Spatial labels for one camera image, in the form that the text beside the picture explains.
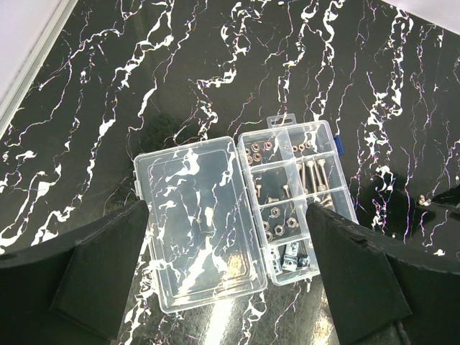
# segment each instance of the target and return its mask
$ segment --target blue latch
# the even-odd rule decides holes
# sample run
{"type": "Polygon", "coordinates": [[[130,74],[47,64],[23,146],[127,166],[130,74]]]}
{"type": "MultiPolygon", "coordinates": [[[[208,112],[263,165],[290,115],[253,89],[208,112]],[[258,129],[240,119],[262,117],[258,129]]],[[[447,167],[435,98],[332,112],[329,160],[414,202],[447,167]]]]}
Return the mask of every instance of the blue latch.
{"type": "Polygon", "coordinates": [[[335,136],[333,140],[336,143],[337,152],[339,153],[339,156],[342,155],[344,153],[344,146],[342,144],[342,140],[340,139],[340,136],[339,135],[335,136]]]}

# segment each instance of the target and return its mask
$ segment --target hex nut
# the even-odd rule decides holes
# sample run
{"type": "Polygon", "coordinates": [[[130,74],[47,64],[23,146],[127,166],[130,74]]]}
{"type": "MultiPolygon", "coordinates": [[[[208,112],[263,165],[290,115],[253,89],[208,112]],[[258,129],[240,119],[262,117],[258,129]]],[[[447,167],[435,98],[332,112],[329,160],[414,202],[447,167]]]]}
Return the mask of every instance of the hex nut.
{"type": "Polygon", "coordinates": [[[278,207],[274,207],[270,210],[270,214],[272,215],[272,217],[277,218],[280,216],[281,211],[278,207]]]}
{"type": "Polygon", "coordinates": [[[270,151],[272,148],[273,148],[272,142],[265,142],[264,143],[264,149],[266,149],[267,151],[270,151]]]}
{"type": "Polygon", "coordinates": [[[253,155],[254,161],[255,162],[260,162],[262,160],[262,155],[258,152],[254,153],[253,155]]]}
{"type": "Polygon", "coordinates": [[[286,221],[287,226],[290,228],[295,228],[298,225],[297,219],[291,217],[286,221]]]}
{"type": "Polygon", "coordinates": [[[259,144],[257,144],[256,142],[255,142],[254,144],[252,144],[252,145],[251,145],[251,150],[252,150],[253,152],[259,152],[259,150],[260,150],[259,144]]]}
{"type": "Polygon", "coordinates": [[[266,231],[265,236],[267,237],[268,242],[273,240],[273,234],[270,231],[266,231]]]}
{"type": "Polygon", "coordinates": [[[276,225],[275,234],[278,236],[282,236],[284,233],[285,233],[285,228],[283,228],[281,225],[276,225]]]}

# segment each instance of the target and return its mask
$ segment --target screw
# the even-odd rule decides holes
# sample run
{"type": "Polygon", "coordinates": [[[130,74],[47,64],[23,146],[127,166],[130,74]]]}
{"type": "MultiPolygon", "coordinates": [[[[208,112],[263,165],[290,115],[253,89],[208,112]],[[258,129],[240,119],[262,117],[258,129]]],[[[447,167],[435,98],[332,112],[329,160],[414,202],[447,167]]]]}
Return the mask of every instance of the screw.
{"type": "Polygon", "coordinates": [[[323,179],[324,179],[324,183],[326,184],[326,188],[327,189],[330,189],[329,188],[329,181],[328,181],[328,177],[326,175],[326,170],[324,168],[324,165],[326,165],[326,160],[324,158],[318,160],[318,165],[320,166],[321,168],[321,173],[323,174],[323,179]]]}
{"type": "Polygon", "coordinates": [[[316,179],[318,180],[318,190],[320,192],[323,192],[326,190],[326,186],[321,180],[321,176],[319,175],[318,165],[316,164],[316,161],[313,161],[313,167],[315,168],[316,179]]]}
{"type": "Polygon", "coordinates": [[[332,202],[332,197],[331,194],[328,194],[323,200],[321,200],[319,203],[321,205],[324,205],[325,203],[332,202]]]}
{"type": "Polygon", "coordinates": [[[282,189],[284,189],[285,193],[286,193],[286,197],[289,199],[290,198],[290,194],[289,194],[289,186],[288,185],[284,185],[282,187],[282,189]]]}
{"type": "Polygon", "coordinates": [[[271,197],[268,197],[267,200],[268,200],[268,203],[276,203],[277,201],[280,201],[280,199],[278,198],[271,198],[271,197]]]}
{"type": "Polygon", "coordinates": [[[328,203],[324,203],[323,206],[326,207],[326,208],[329,208],[329,207],[334,206],[334,204],[333,204],[332,201],[329,201],[328,203]]]}
{"type": "Polygon", "coordinates": [[[303,185],[303,187],[305,187],[306,184],[307,184],[305,164],[302,164],[302,171],[301,171],[300,177],[302,178],[302,185],[303,185]]]}
{"type": "Polygon", "coordinates": [[[305,165],[310,170],[310,178],[311,178],[311,184],[313,186],[313,192],[317,193],[318,189],[316,188],[315,173],[313,172],[313,166],[315,165],[315,162],[312,161],[312,160],[309,160],[309,161],[305,162],[305,165]]]}

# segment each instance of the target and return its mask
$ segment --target clear plastic organizer box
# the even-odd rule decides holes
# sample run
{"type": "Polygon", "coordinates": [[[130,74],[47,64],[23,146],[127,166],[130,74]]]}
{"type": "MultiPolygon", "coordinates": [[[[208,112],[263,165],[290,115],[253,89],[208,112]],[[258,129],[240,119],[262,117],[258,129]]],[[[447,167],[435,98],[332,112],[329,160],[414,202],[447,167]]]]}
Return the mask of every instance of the clear plastic organizer box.
{"type": "Polygon", "coordinates": [[[318,275],[310,203],[357,221],[328,123],[267,121],[237,148],[222,137],[135,158],[165,313],[262,291],[267,275],[275,285],[318,275]]]}

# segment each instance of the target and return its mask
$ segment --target plastic box lid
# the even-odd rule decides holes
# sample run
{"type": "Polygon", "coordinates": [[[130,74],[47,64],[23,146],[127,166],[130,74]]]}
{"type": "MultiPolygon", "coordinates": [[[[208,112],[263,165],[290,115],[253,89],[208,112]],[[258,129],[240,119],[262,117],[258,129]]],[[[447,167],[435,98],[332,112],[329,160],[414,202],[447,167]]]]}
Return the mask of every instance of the plastic box lid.
{"type": "Polygon", "coordinates": [[[267,287],[242,169],[231,137],[134,159],[160,307],[173,313],[267,287]]]}

